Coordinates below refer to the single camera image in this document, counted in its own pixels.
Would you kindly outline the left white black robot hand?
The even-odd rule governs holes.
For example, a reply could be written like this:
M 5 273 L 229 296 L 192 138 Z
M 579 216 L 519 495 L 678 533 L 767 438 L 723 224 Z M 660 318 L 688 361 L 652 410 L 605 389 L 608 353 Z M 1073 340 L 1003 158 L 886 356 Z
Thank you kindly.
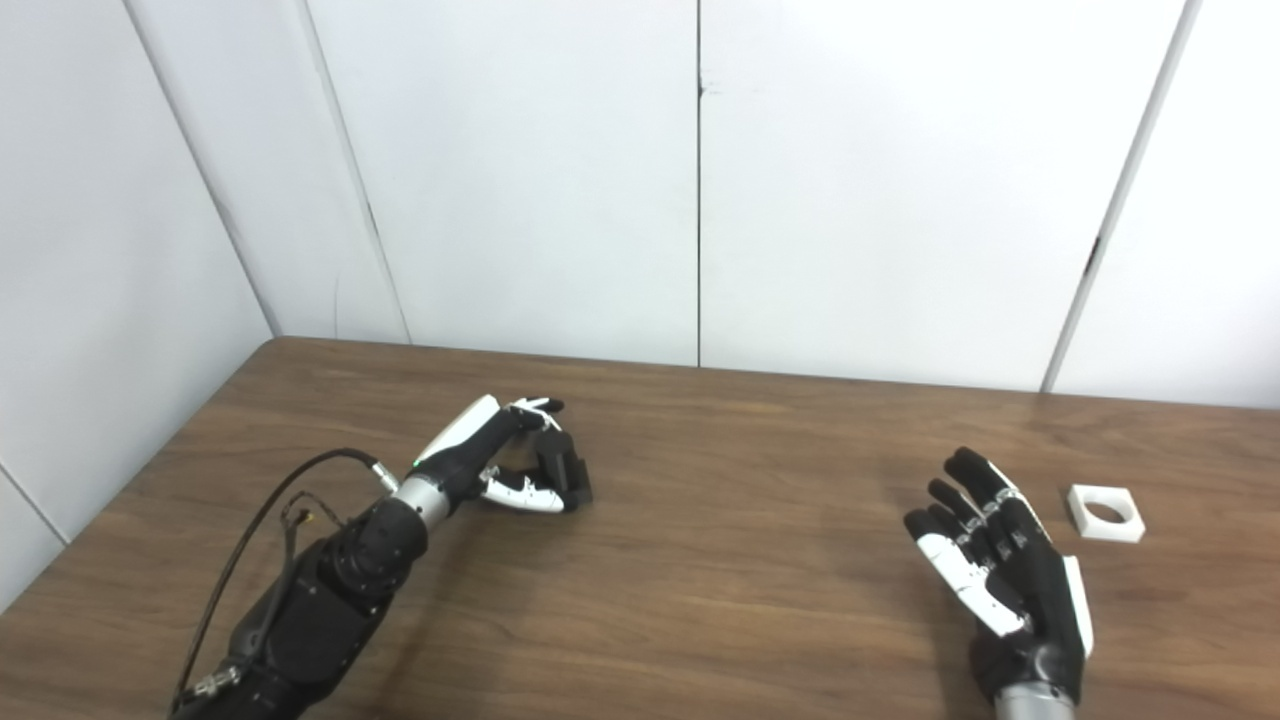
M 392 497 L 412 507 L 426 527 L 474 500 L 521 512 L 575 512 L 594 496 L 573 437 L 556 420 L 563 407 L 552 397 L 500 404 L 484 395 L 428 445 Z M 534 465 L 500 466 L 500 451 L 522 437 L 532 442 Z

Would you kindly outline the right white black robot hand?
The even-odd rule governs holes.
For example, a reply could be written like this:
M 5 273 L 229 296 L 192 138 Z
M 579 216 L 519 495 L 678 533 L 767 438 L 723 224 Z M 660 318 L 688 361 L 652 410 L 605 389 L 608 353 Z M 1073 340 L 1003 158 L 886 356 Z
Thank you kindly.
M 977 688 L 1000 719 L 1074 719 L 1094 643 L 1078 559 L 982 454 L 956 448 L 943 471 L 927 486 L 933 502 L 902 523 L 974 619 Z

